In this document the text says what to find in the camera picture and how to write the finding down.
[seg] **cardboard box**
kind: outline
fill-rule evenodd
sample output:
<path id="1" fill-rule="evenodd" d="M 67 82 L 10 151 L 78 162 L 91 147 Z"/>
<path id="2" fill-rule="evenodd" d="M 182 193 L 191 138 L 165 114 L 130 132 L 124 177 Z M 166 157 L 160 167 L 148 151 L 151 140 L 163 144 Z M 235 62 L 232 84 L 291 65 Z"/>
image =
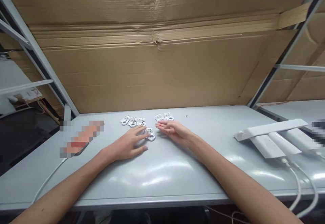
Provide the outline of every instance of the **cardboard box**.
<path id="1" fill-rule="evenodd" d="M 80 113 L 246 104 L 303 0 L 12 0 Z"/>
<path id="2" fill-rule="evenodd" d="M 325 66 L 325 0 L 309 22 L 288 58 L 291 65 Z M 260 103 L 325 99 L 325 74 L 298 70 L 277 70 Z"/>

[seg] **right hand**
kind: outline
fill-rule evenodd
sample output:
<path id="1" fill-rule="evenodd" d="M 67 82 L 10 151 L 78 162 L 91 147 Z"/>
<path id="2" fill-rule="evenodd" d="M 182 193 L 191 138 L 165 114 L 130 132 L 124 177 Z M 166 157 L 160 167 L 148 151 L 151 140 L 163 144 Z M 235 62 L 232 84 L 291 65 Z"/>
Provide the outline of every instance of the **right hand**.
<path id="1" fill-rule="evenodd" d="M 177 121 L 158 121 L 156 128 L 184 147 L 189 147 L 194 135 L 189 129 Z"/>

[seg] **hand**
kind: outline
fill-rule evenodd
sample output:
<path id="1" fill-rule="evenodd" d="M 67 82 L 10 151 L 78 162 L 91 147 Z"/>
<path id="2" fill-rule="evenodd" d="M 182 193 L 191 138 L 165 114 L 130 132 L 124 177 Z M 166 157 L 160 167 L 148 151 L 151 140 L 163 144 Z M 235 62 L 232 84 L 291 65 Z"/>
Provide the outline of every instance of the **hand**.
<path id="1" fill-rule="evenodd" d="M 148 138 L 150 134 L 137 134 L 146 127 L 136 126 L 128 130 L 122 137 L 117 139 L 114 143 L 104 148 L 104 151 L 107 151 L 108 154 L 112 154 L 114 161 L 115 160 L 124 160 L 132 158 L 142 152 L 148 150 L 147 146 L 142 146 L 139 148 L 134 148 L 135 143 L 139 142 L 142 139 Z"/>
<path id="2" fill-rule="evenodd" d="M 156 127 L 168 135 L 173 141 L 184 147 L 189 146 L 191 138 L 194 135 L 190 130 L 177 121 L 158 121 Z"/>

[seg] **wire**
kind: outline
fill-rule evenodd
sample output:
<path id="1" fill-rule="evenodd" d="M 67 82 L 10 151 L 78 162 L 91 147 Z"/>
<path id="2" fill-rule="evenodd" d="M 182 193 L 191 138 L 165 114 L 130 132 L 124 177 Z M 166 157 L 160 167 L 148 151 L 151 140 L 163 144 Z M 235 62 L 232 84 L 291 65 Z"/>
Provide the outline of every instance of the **wire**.
<path id="1" fill-rule="evenodd" d="M 318 192 L 317 192 L 317 188 L 315 186 L 315 184 L 313 183 L 313 181 L 309 178 L 309 176 L 305 173 L 305 171 L 303 169 L 300 168 L 300 166 L 298 166 L 296 163 L 294 163 L 294 165 L 307 177 L 307 179 L 309 180 L 312 188 L 314 189 L 315 195 L 314 195 L 314 199 L 312 200 L 311 204 L 304 209 L 302 212 L 297 214 L 298 218 L 302 218 L 305 215 L 307 215 L 309 212 L 311 212 L 317 205 L 318 202 Z"/>
<path id="2" fill-rule="evenodd" d="M 295 201 L 292 203 L 292 205 L 289 207 L 289 210 L 293 211 L 293 209 L 298 205 L 299 201 L 300 201 L 300 198 L 301 198 L 301 186 L 300 186 L 300 182 L 299 182 L 299 178 L 297 176 L 297 174 L 295 173 L 295 171 L 292 169 L 292 167 L 289 165 L 289 162 L 286 158 L 282 158 L 281 159 L 282 163 L 284 163 L 288 168 L 289 170 L 293 173 L 293 175 L 295 176 L 296 178 L 296 181 L 297 181 L 297 185 L 298 185 L 298 195 L 295 199 Z"/>
<path id="3" fill-rule="evenodd" d="M 250 224 L 249 222 L 242 221 L 242 220 L 237 219 L 237 218 L 235 218 L 235 217 L 231 217 L 231 216 L 229 216 L 229 215 L 227 215 L 227 214 L 224 214 L 224 213 L 219 212 L 219 211 L 217 211 L 217 210 L 215 210 L 215 209 L 212 209 L 212 208 L 210 208 L 210 207 L 208 207 L 208 206 L 206 206 L 206 205 L 205 205 L 204 207 L 205 207 L 205 208 L 208 208 L 208 209 L 210 209 L 210 210 L 212 210 L 212 211 L 214 211 L 214 212 L 217 212 L 217 213 L 220 214 L 220 215 L 223 215 L 223 216 L 225 216 L 225 217 L 229 217 L 230 219 L 233 219 L 233 220 L 239 221 L 239 222 L 244 223 L 244 224 Z"/>
<path id="4" fill-rule="evenodd" d="M 243 215 L 242 212 L 234 211 L 234 212 L 231 214 L 231 223 L 232 223 L 232 224 L 234 224 L 234 215 L 235 215 L 235 214 L 242 214 L 242 215 Z"/>
<path id="5" fill-rule="evenodd" d="M 295 171 L 289 167 L 289 169 L 291 170 L 291 172 L 294 174 L 296 181 L 297 181 L 297 185 L 298 185 L 298 195 L 295 199 L 295 201 L 292 203 L 292 205 L 289 207 L 289 210 L 293 211 L 294 208 L 298 205 L 300 198 L 301 198 L 301 186 L 300 186 L 300 182 L 299 182 L 299 178 L 297 176 L 297 174 L 295 173 Z"/>
<path id="6" fill-rule="evenodd" d="M 43 182 L 43 184 L 41 185 L 41 187 L 38 189 L 37 193 L 34 196 L 33 201 L 31 202 L 31 204 L 34 204 L 37 196 L 39 195 L 39 193 L 42 191 L 42 189 L 44 188 L 44 186 L 47 184 L 47 182 L 50 180 L 50 178 L 54 175 L 54 173 L 57 171 L 57 169 L 59 169 L 59 167 L 67 160 L 68 158 L 64 158 L 60 164 L 54 169 L 54 171 L 52 171 L 52 173 L 47 177 L 47 179 Z"/>

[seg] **white plastic part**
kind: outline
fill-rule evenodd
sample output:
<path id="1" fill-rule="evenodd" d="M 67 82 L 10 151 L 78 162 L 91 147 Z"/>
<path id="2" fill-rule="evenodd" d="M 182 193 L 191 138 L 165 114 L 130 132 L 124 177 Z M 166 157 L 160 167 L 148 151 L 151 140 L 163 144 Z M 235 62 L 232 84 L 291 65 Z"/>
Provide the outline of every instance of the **white plastic part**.
<path id="1" fill-rule="evenodd" d="M 137 121 L 136 125 L 137 126 L 140 126 L 140 125 L 145 126 L 146 125 L 146 120 L 144 119 L 144 117 L 138 118 L 138 121 Z"/>
<path id="2" fill-rule="evenodd" d="M 283 151 L 272 141 L 272 139 L 270 139 L 268 135 L 252 137 L 251 141 L 266 159 L 285 156 Z"/>
<path id="3" fill-rule="evenodd" d="M 153 141 L 153 140 L 156 138 L 156 135 L 155 135 L 155 133 L 153 132 L 153 129 L 152 129 L 152 128 L 147 128 L 147 129 L 145 130 L 145 134 L 150 134 L 150 136 L 148 137 L 148 139 L 149 139 L 150 141 Z"/>
<path id="4" fill-rule="evenodd" d="M 268 136 L 272 139 L 273 142 L 285 153 L 286 155 L 294 155 L 301 153 L 301 151 L 293 146 L 288 140 L 283 138 L 277 132 L 269 133 Z"/>
<path id="5" fill-rule="evenodd" d="M 262 125 L 262 126 L 249 127 L 243 131 L 239 131 L 234 135 L 234 137 L 237 139 L 237 141 L 242 141 L 255 136 L 268 134 L 274 131 L 285 131 L 285 130 L 289 130 L 297 127 L 303 127 L 307 125 L 308 123 L 302 119 L 294 119 L 294 120 L 276 122 L 276 123 Z"/>
<path id="6" fill-rule="evenodd" d="M 135 127 L 136 126 L 136 117 L 131 117 L 131 119 L 129 120 L 129 123 L 128 123 L 128 125 L 130 126 L 130 127 Z"/>
<path id="7" fill-rule="evenodd" d="M 280 134 L 289 140 L 294 146 L 301 151 L 309 151 L 312 149 L 319 149 L 321 146 L 313 141 L 311 137 L 306 135 L 303 131 L 298 128 L 291 129 L 288 131 L 280 132 Z"/>
<path id="8" fill-rule="evenodd" d="M 164 121 L 165 120 L 165 118 L 161 114 L 156 115 L 155 118 L 156 118 L 157 121 Z"/>
<path id="9" fill-rule="evenodd" d="M 164 116 L 165 116 L 166 121 L 173 121 L 174 120 L 174 117 L 169 112 L 166 112 L 164 114 Z"/>
<path id="10" fill-rule="evenodd" d="M 122 120 L 120 120 L 120 122 L 122 123 L 123 126 L 125 126 L 126 124 L 128 124 L 130 118 L 131 118 L 130 116 L 125 116 Z"/>

